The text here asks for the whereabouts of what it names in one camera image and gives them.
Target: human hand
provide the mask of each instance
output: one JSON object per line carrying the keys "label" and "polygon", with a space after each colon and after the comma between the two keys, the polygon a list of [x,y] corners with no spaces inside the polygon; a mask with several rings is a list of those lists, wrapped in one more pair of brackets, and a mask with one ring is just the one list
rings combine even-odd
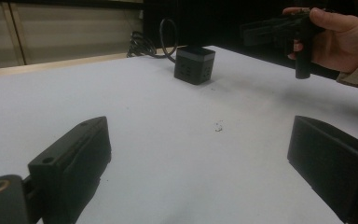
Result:
{"label": "human hand", "polygon": [[[299,7],[289,7],[283,14],[298,12]],[[313,38],[312,61],[323,67],[352,73],[358,67],[358,18],[325,12],[319,8],[310,11],[310,20],[325,29]],[[295,40],[293,51],[288,55],[295,59],[295,52],[303,45]]]}

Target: white tabletop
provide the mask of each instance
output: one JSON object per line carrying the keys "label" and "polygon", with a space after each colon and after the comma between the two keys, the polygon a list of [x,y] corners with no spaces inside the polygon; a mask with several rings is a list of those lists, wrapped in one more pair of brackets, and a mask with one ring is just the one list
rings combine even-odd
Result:
{"label": "white tabletop", "polygon": [[358,90],[209,49],[200,86],[149,57],[0,76],[0,175],[107,116],[113,159],[77,223],[341,223],[286,154],[295,115],[358,138]]}

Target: black tool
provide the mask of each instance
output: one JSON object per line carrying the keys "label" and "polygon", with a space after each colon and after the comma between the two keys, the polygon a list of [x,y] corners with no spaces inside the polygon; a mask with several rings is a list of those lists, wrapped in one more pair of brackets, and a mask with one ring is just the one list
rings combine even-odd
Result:
{"label": "black tool", "polygon": [[245,46],[274,43],[276,48],[284,48],[285,55],[293,52],[294,40],[299,40],[304,48],[296,54],[296,78],[310,77],[312,38],[324,29],[310,21],[309,10],[281,15],[267,21],[256,21],[241,26],[241,37]]}
{"label": "black tool", "polygon": [[287,158],[339,219],[358,224],[358,139],[296,116]]}
{"label": "black tool", "polygon": [[0,224],[76,223],[110,160],[106,118],[78,124],[28,164],[24,180],[0,176]]}

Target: wooden edge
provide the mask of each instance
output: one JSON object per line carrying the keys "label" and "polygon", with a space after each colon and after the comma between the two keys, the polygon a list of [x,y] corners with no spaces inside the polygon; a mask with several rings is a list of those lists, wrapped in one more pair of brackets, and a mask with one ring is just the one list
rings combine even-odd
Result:
{"label": "wooden edge", "polygon": [[60,61],[54,63],[38,63],[38,64],[30,64],[30,65],[17,66],[17,67],[0,68],[0,76],[29,73],[29,72],[47,70],[52,68],[68,67],[68,66],[80,65],[85,63],[98,63],[98,62],[105,62],[105,61],[125,59],[125,58],[127,58],[127,53],[119,53],[119,54],[110,54],[110,55],[90,57],[90,58]]}

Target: black power cord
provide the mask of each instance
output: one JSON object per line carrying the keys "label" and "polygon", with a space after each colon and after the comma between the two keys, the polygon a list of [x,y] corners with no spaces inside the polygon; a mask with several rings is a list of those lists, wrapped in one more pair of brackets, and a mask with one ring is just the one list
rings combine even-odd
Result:
{"label": "black power cord", "polygon": [[[164,24],[167,21],[171,23],[175,34],[175,43],[173,49],[170,52],[168,52],[164,46],[164,36],[163,36]],[[164,55],[157,55],[157,49],[154,46],[153,42],[149,38],[147,38],[144,34],[137,31],[132,32],[131,44],[127,52],[127,58],[148,55],[158,59],[168,58],[171,62],[176,63],[176,60],[172,57],[172,55],[174,52],[176,52],[176,49],[178,47],[178,32],[177,32],[176,24],[173,20],[164,19],[161,21],[161,24],[159,25],[159,41],[161,44],[161,48],[164,51]]]}

